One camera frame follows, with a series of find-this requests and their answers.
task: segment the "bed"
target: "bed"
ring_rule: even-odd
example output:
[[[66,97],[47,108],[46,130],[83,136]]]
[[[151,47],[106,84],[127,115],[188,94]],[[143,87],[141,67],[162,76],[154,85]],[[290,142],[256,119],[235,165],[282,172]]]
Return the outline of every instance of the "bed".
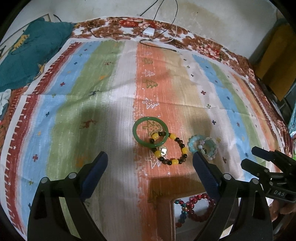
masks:
[[[149,25],[155,37],[168,29],[147,42],[152,46],[139,43]],[[63,179],[105,151],[109,166],[85,202],[93,220],[107,240],[160,240],[158,198],[204,189],[191,154],[168,166],[135,141],[132,127],[143,116],[162,119],[184,143],[196,134],[211,137],[218,148],[212,162],[239,180],[251,179],[240,167],[244,158],[279,171],[254,157],[253,146],[292,155],[288,129],[247,59],[169,26],[131,17],[77,23],[44,72],[27,89],[13,91],[0,129],[0,202],[23,238],[40,179]],[[157,123],[147,122],[138,134],[157,131]],[[173,142],[166,147],[169,157],[179,155]]]

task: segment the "red beaded bracelet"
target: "red beaded bracelet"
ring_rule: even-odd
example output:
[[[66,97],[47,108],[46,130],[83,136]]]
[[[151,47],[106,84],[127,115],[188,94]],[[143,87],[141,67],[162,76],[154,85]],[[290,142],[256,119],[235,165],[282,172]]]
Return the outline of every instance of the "red beaded bracelet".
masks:
[[[207,208],[207,211],[203,215],[198,216],[197,214],[194,213],[193,208],[194,208],[194,204],[196,204],[201,199],[207,199],[209,201],[209,207]],[[181,212],[180,218],[175,225],[176,228],[182,227],[182,224],[185,223],[185,219],[187,218],[187,215],[190,219],[196,222],[206,221],[211,215],[211,212],[213,211],[215,206],[215,201],[209,198],[209,196],[206,193],[190,197],[189,201],[186,203],[182,200],[176,200],[174,203],[180,204],[182,206],[182,212]]]
[[[154,144],[155,140],[157,140],[160,136],[165,136],[165,135],[166,135],[165,131],[159,131],[158,133],[153,133],[150,139],[150,143]],[[185,147],[185,144],[183,144],[183,141],[176,136],[176,134],[169,133],[168,136],[170,139],[175,140],[179,144],[179,147],[181,148],[182,156],[179,159],[175,159],[175,158],[172,158],[171,160],[165,159],[162,152],[157,148],[152,148],[151,150],[153,151],[154,155],[158,158],[158,160],[161,161],[163,164],[168,164],[168,165],[182,164],[183,162],[186,161],[187,153],[189,150],[187,147]]]

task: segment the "red border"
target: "red border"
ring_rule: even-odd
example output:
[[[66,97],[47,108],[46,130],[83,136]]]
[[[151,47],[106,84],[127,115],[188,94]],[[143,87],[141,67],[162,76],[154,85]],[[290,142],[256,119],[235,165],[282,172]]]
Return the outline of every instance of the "red border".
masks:
[[[23,107],[20,119],[14,129],[12,139],[10,142],[9,151],[6,160],[5,169],[5,194],[7,207],[9,209],[9,216],[12,224],[15,228],[21,231],[23,234],[24,228],[21,225],[20,217],[17,212],[16,205],[16,189],[17,189],[17,168],[20,160],[20,151],[22,147],[22,141],[27,134],[30,118],[37,103],[38,95],[43,93],[49,86],[55,75],[59,72],[63,64],[68,60],[69,56],[76,51],[76,49],[82,45],[80,42],[70,44],[66,51],[64,51],[60,57],[50,66],[43,78],[32,94],[27,96],[26,103]]]

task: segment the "white wall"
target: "white wall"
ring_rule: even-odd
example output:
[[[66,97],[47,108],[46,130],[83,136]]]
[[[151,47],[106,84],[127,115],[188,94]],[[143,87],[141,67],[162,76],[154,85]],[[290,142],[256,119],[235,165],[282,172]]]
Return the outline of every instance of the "white wall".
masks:
[[[31,0],[19,13],[13,23],[10,25],[8,31],[4,35],[2,42],[9,36],[22,28],[27,23],[49,13],[51,1],[47,0]]]
[[[136,16],[155,0],[32,0],[11,28],[38,14],[50,12],[62,21],[79,22],[102,16]],[[160,2],[143,17],[153,19]],[[251,56],[276,21],[275,7],[268,0],[177,0],[175,23],[209,37],[232,52]],[[156,20],[171,22],[176,4],[165,0]]]

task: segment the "blue stripe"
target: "blue stripe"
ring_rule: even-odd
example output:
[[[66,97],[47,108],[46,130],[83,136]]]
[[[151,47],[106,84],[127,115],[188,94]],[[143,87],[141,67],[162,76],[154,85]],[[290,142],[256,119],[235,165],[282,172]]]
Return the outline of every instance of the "blue stripe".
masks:
[[[51,131],[56,124],[55,117],[57,111],[66,102],[66,95],[71,92],[85,63],[100,44],[100,41],[82,44],[82,46],[70,56],[66,65],[63,66],[64,69],[61,69],[58,75],[56,75],[55,78],[57,78],[57,81],[52,88],[47,91],[47,94],[39,97],[43,99],[43,103],[39,107],[38,118],[35,118],[36,124],[31,126],[34,128],[30,131],[32,136],[30,140],[26,141],[28,146],[26,147],[25,154],[22,155],[22,160],[20,160],[22,164],[22,219],[26,228],[30,214],[28,204],[30,203],[32,205],[38,184],[41,178],[46,176],[46,166],[50,152],[50,143],[52,141]],[[38,155],[38,160],[34,162],[33,156],[35,154]],[[34,183],[29,185],[28,180],[32,180]]]
[[[204,71],[205,75],[207,76],[207,78],[209,79],[209,81],[215,85],[217,95],[218,95],[224,109],[227,112],[230,124],[232,126],[233,131],[234,131],[236,146],[237,146],[237,149],[239,152],[239,157],[241,159],[241,160],[237,160],[237,161],[239,161],[239,163],[240,163],[243,159],[248,158],[254,162],[257,162],[255,157],[251,154],[252,147],[250,147],[248,145],[249,138],[247,135],[247,131],[244,126],[244,122],[241,118],[240,111],[238,110],[238,108],[233,100],[233,96],[232,96],[231,92],[227,89],[227,87],[224,86],[224,84],[218,78],[216,71],[212,68],[212,64],[208,60],[201,58],[197,55],[192,55],[192,56],[193,56],[194,60],[199,64],[199,66],[203,69],[203,71]],[[243,170],[243,173],[244,173],[244,180],[245,181],[249,181],[251,178],[254,177],[253,175],[251,175],[250,173],[248,173],[244,170]]]

